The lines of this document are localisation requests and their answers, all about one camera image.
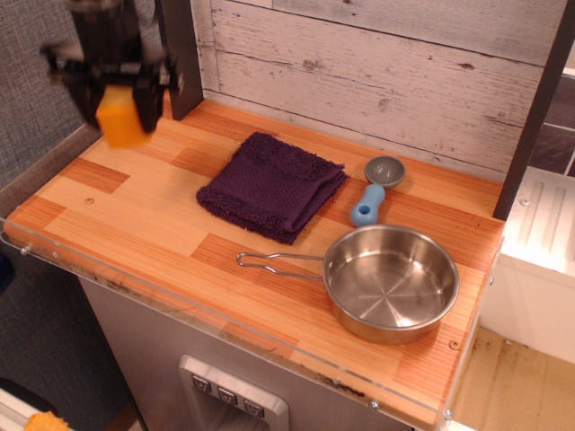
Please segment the wooden countertop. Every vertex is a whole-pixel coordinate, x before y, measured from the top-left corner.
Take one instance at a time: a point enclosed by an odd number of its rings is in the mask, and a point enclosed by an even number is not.
[[[422,429],[445,411],[463,362],[503,223],[491,218],[500,184],[400,157],[405,180],[388,190],[379,223],[422,231],[456,262],[460,295],[439,327],[403,346],[349,334],[321,282],[241,268],[240,251],[323,255],[353,228],[368,159],[384,152],[204,101],[184,121],[170,107],[150,144],[110,148],[105,138],[18,207],[4,224],[13,242],[124,295],[202,326],[220,338],[330,385]],[[218,219],[195,199],[252,132],[336,163],[350,179],[293,246]],[[321,273],[321,262],[281,268]]]

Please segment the purple towel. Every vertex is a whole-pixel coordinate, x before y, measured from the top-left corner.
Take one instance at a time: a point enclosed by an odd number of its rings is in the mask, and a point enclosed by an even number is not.
[[[347,178],[342,164],[256,132],[197,199],[228,222],[292,244]]]

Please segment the wire handle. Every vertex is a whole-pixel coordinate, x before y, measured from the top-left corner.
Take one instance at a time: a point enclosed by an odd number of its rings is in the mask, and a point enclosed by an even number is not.
[[[241,267],[267,269],[269,272],[273,272],[274,274],[277,274],[279,276],[307,278],[310,280],[319,280],[319,281],[323,280],[323,278],[320,276],[309,276],[307,274],[298,274],[296,272],[280,271],[278,269],[275,269],[269,265],[264,265],[262,263],[246,263],[242,261],[242,259],[246,256],[257,259],[293,258],[293,259],[323,260],[322,256],[309,256],[307,254],[292,254],[292,253],[259,254],[259,253],[250,253],[248,251],[243,251],[237,255],[235,261]]]

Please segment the stainless steel pan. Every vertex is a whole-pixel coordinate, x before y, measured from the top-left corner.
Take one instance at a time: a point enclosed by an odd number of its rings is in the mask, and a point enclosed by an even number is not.
[[[322,276],[278,271],[246,257],[323,260]],[[383,344],[415,341],[438,324],[456,301],[456,264],[436,241],[407,227],[362,226],[341,236],[325,256],[243,252],[243,267],[323,280],[337,320],[350,332]]]

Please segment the yellow object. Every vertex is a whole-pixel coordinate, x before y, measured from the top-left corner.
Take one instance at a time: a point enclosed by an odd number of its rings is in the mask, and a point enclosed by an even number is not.
[[[68,431],[68,424],[57,418],[51,411],[30,416],[24,431]]]
[[[131,87],[108,85],[96,119],[111,146],[140,145],[152,138],[152,134],[142,128]]]

